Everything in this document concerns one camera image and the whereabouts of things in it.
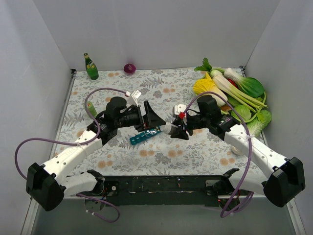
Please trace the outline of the white pill bottle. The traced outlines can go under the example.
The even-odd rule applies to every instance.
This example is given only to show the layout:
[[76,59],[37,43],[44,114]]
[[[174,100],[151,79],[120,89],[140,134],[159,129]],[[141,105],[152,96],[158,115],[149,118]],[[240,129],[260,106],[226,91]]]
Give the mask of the white pill bottle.
[[177,129],[177,126],[172,125],[172,124],[166,124],[166,125],[162,125],[160,126],[160,130],[161,132],[167,134],[167,135],[171,135],[173,132],[175,132]]

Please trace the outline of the teal pill organizer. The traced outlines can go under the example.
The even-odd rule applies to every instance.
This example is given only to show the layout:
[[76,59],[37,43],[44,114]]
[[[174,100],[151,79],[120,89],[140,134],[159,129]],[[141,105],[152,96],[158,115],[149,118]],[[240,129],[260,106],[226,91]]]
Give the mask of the teal pill organizer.
[[137,145],[143,141],[146,141],[147,139],[150,139],[151,137],[161,133],[161,130],[159,127],[151,130],[143,131],[133,137],[130,138],[130,144],[131,145]]

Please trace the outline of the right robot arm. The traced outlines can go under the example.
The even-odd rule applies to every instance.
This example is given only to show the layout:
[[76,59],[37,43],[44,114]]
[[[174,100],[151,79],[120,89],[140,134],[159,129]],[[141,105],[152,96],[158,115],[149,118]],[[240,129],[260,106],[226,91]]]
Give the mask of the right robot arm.
[[288,159],[249,135],[244,126],[230,115],[223,115],[210,95],[197,99],[199,111],[191,116],[179,104],[173,108],[171,137],[188,140],[195,129],[207,128],[224,142],[237,148],[256,164],[263,175],[254,177],[233,168],[221,176],[211,189],[221,194],[234,194],[238,189],[264,195],[272,204],[283,207],[305,189],[303,163],[296,157]]

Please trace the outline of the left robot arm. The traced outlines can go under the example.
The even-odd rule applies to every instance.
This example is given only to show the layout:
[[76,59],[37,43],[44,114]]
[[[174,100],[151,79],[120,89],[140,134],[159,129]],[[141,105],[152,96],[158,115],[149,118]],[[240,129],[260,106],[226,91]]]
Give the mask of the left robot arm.
[[138,132],[165,125],[151,108],[144,102],[145,115],[140,107],[127,106],[126,99],[113,97],[106,109],[99,113],[96,122],[90,124],[76,140],[75,146],[63,150],[56,157],[42,165],[32,164],[27,172],[26,191],[44,208],[51,211],[68,196],[81,192],[99,196],[103,193],[104,176],[95,170],[88,170],[76,176],[70,173],[87,156],[102,148],[117,135],[117,130],[133,126]]

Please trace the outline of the floral table mat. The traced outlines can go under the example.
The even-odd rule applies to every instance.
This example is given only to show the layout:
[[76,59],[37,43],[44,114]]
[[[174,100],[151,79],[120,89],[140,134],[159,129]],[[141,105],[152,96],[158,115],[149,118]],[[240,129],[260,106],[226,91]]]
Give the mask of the floral table mat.
[[[91,119],[83,108],[85,100],[101,112],[114,96],[123,91],[140,91],[139,103],[149,101],[152,109],[166,122],[171,122],[172,108],[190,105],[197,110],[193,85],[204,76],[193,69],[139,70],[132,75],[122,71],[101,71],[97,80],[87,73],[76,73],[59,140],[72,142],[80,137]],[[134,128],[121,128],[104,147],[84,159],[71,172],[78,175],[90,169],[103,175],[209,175],[229,169],[245,169],[247,158],[235,155],[230,145],[207,129],[195,130],[188,141],[160,133],[132,145]]]

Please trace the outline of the yellow napa cabbage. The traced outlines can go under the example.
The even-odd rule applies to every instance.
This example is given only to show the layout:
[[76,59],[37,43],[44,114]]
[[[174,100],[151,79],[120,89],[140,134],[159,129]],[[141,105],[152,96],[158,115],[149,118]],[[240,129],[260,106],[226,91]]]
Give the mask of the yellow napa cabbage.
[[205,73],[202,79],[195,82],[193,91],[196,95],[204,92],[214,92],[227,101],[227,96],[215,85],[208,72]]

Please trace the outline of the green can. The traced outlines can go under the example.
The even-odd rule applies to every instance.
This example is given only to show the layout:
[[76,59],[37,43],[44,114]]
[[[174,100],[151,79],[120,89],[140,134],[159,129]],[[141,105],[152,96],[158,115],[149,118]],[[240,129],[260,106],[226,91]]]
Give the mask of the green can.
[[84,108],[90,118],[97,116],[97,111],[91,101],[87,101]]

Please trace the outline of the green lettuce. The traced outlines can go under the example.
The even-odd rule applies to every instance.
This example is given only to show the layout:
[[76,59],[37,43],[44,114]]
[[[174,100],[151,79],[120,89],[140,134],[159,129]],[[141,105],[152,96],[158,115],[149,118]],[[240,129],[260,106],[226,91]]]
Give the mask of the green lettuce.
[[236,100],[228,99],[228,104],[221,107],[225,112],[229,113],[233,118],[241,122],[238,115],[231,109],[234,110],[242,117],[245,123],[259,122],[261,124],[268,124],[271,122],[271,113],[268,110],[260,109],[257,112],[252,112],[247,106],[240,104]]

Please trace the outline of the red pepper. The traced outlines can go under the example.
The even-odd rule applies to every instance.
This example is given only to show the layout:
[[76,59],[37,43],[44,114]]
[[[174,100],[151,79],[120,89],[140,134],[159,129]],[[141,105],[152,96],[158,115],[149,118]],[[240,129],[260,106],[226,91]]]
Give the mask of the red pepper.
[[233,85],[235,86],[237,89],[239,88],[238,85],[231,79],[227,78],[227,80]]

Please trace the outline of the purple onion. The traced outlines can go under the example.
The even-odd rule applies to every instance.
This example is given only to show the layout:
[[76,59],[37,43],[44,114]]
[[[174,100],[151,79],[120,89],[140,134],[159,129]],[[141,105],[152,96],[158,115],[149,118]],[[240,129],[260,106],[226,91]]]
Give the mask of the purple onion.
[[123,70],[126,74],[133,74],[136,71],[136,67],[135,65],[128,63],[124,66]]

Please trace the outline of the parsley leaf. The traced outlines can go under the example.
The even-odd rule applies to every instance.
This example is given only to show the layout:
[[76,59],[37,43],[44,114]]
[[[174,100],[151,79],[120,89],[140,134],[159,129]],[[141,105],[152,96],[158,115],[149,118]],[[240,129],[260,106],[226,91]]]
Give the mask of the parsley leaf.
[[208,58],[204,57],[202,60],[202,65],[195,67],[194,71],[205,71],[205,72],[211,72],[212,71],[212,66],[209,63]]

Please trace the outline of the bok choy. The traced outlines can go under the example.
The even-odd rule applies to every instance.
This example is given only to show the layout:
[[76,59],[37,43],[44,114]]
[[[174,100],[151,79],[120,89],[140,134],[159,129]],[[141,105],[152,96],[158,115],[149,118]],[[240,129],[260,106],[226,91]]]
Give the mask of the bok choy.
[[250,97],[257,98],[265,92],[263,85],[257,79],[243,77],[231,68],[225,69],[224,76],[235,82],[239,90]]

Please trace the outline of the green glass bottle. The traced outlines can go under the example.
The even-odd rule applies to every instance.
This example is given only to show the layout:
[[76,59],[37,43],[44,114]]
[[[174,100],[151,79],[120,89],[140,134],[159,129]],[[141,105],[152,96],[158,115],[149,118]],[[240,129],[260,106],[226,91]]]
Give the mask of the green glass bottle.
[[97,80],[99,77],[98,69],[95,63],[90,59],[88,53],[84,53],[85,68],[91,80]]

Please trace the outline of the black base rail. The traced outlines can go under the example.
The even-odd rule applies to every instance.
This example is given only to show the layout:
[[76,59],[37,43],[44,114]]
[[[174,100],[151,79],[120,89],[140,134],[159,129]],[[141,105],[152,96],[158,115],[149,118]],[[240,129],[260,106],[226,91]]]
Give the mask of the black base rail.
[[235,187],[227,179],[239,172],[232,168],[222,175],[106,176],[99,197],[115,206],[203,205],[217,207],[218,197]]

